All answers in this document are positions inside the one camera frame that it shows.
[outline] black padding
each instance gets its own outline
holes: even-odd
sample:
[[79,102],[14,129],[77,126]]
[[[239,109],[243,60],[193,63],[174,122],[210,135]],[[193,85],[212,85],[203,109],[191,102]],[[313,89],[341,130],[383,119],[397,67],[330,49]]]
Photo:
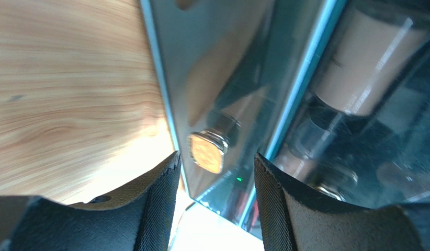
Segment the black padding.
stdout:
[[297,250],[281,185],[259,157],[255,157],[255,187],[265,250]]
[[151,171],[92,203],[0,197],[0,221],[18,222],[2,250],[167,250],[181,161],[175,152]]
[[430,247],[430,204],[358,207],[310,188],[259,154],[255,186],[266,251]]

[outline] wooden surface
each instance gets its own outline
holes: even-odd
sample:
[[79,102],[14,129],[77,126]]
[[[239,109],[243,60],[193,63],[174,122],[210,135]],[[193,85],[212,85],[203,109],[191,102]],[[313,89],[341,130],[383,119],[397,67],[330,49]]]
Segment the wooden surface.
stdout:
[[137,0],[0,0],[0,195],[87,201],[173,147]]

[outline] beige cylinder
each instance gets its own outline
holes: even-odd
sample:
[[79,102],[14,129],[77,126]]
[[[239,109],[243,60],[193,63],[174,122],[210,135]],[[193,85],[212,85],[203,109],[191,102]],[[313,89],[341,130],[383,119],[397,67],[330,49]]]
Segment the beige cylinder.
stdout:
[[389,24],[354,10],[316,95],[348,115],[370,115],[427,34],[410,18]]
[[317,162],[313,159],[295,157],[289,151],[288,147],[284,146],[275,158],[274,165],[293,178],[304,182],[311,171],[316,167]]

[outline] glass panel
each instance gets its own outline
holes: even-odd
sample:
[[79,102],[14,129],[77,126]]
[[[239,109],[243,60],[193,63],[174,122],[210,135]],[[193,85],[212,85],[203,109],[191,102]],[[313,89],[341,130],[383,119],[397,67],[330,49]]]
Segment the glass panel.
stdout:
[[189,195],[235,224],[246,212],[255,215],[246,224],[258,222],[254,154],[269,149],[288,95],[300,90],[294,79],[331,3],[149,1]]
[[368,208],[430,201],[430,5],[348,5],[274,164]]

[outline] metal edge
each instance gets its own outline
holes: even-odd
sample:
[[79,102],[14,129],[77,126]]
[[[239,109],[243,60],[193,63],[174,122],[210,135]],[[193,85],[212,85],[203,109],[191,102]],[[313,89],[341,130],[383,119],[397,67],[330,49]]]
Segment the metal edge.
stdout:
[[[172,138],[172,143],[175,150],[179,151],[178,137],[176,134],[175,122],[173,120],[172,108],[170,105],[170,99],[168,97],[167,84],[165,80],[165,74],[161,59],[160,47],[157,39],[155,22],[153,18],[153,10],[150,0],[140,0],[140,7],[144,17],[144,26],[147,32],[147,36],[150,44],[150,51],[152,53],[153,63],[156,70],[156,76],[161,90],[161,95],[164,103],[164,110]],[[184,166],[181,164],[181,175],[183,177],[184,189],[189,195],[189,188],[187,186],[187,179],[184,172]]]
[[[323,8],[320,11],[318,15],[318,19],[314,25],[315,29],[312,31],[310,35],[310,43],[305,47],[305,50],[303,52],[304,54],[303,61],[299,65],[297,74],[292,81],[293,87],[288,92],[288,96],[285,99],[283,109],[280,112],[280,115],[277,120],[277,124],[273,130],[271,140],[265,150],[264,156],[267,159],[272,158],[277,148],[278,142],[281,141],[280,139],[280,137],[282,137],[281,134],[289,126],[288,117],[291,111],[294,109],[293,107],[297,100],[297,97],[300,95],[303,95],[303,94],[300,94],[300,90],[303,88],[306,89],[308,85],[305,79],[307,76],[309,66],[311,65],[312,59],[315,56],[315,51],[317,50],[320,40],[323,37],[326,26],[330,23],[331,15],[333,14],[334,9],[337,7],[338,2],[340,1],[341,0],[326,0],[323,4]],[[255,197],[256,197],[256,190],[255,190],[255,186],[253,186],[251,192],[249,193],[245,210],[243,211],[238,223],[240,227],[243,227],[246,217],[250,212],[252,203],[254,203]]]

